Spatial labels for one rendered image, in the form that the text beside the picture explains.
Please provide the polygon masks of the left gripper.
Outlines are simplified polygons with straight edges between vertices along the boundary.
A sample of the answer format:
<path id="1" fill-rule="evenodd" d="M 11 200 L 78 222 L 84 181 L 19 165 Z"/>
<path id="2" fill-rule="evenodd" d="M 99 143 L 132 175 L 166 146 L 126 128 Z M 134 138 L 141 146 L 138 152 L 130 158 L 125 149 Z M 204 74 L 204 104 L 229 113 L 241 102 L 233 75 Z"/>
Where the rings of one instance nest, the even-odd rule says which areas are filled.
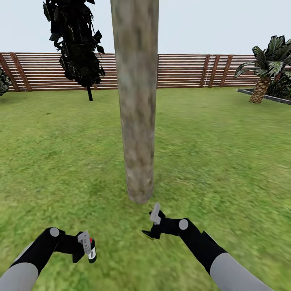
<path id="1" fill-rule="evenodd" d="M 73 263 L 78 262 L 84 256 L 84 248 L 81 243 L 78 242 L 78 235 L 82 232 L 78 232 L 75 236 L 70 236 L 70 243 L 63 253 L 72 254 Z"/>

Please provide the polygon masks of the pesticide atomizer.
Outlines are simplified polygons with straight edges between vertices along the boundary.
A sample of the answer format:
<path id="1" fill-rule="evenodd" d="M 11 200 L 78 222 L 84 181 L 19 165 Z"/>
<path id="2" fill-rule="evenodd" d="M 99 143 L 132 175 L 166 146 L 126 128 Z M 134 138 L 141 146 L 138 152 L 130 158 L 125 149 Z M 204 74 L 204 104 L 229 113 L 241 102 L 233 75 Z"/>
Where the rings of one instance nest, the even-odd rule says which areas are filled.
<path id="1" fill-rule="evenodd" d="M 93 263 L 96 261 L 96 258 L 97 258 L 97 255 L 96 255 L 96 248 L 95 248 L 95 241 L 94 240 L 91 240 L 90 242 L 91 244 L 91 252 L 90 254 L 88 254 L 88 259 L 89 259 L 89 262 L 90 263 Z"/>

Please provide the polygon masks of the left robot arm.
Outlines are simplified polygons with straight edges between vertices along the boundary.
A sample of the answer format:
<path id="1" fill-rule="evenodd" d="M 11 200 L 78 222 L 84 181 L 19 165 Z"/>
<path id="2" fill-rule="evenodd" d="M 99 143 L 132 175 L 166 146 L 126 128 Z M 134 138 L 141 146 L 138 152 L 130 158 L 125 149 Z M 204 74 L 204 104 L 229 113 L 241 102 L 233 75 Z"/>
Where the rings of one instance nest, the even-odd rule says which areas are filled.
<path id="1" fill-rule="evenodd" d="M 88 231 L 71 236 L 56 227 L 45 229 L 0 277 L 0 291 L 32 291 L 38 274 L 53 252 L 72 254 L 72 261 L 76 263 L 85 253 L 90 254 L 90 242 Z"/>

